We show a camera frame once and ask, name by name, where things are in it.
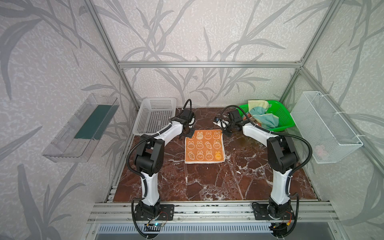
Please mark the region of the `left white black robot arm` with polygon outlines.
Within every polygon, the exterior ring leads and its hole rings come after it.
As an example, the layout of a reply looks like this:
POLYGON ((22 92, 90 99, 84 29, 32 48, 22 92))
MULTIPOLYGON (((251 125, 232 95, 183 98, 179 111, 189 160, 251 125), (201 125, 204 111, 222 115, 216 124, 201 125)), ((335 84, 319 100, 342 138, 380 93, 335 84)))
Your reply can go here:
POLYGON ((133 210, 135 220, 155 219, 161 212, 158 174, 164 163, 165 146, 175 137, 190 138, 195 113, 191 109, 182 111, 169 119, 166 127, 153 135, 143 135, 136 147, 134 164, 142 181, 142 198, 133 210))

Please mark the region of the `orange bunny pattern towel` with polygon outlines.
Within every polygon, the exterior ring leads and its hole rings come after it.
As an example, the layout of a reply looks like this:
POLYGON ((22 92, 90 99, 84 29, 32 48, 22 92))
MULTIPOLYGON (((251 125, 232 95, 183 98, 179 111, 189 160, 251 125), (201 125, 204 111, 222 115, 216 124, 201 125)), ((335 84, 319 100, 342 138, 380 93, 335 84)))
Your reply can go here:
POLYGON ((185 138, 186 164, 215 164, 225 161, 221 130, 196 130, 192 138, 185 138))

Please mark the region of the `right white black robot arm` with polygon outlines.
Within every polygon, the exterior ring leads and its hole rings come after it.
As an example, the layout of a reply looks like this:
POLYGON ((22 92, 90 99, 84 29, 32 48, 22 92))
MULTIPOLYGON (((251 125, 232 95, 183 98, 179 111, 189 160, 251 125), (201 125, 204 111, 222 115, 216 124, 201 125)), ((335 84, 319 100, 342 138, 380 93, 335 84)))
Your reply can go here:
POLYGON ((273 188, 268 203, 252 203, 256 220, 281 220, 294 217, 290 197, 290 173, 298 162, 291 137, 266 130, 250 119, 244 120, 238 110, 228 112, 229 120, 217 118, 222 133, 228 137, 233 132, 242 132, 267 147, 268 163, 273 170, 273 188))

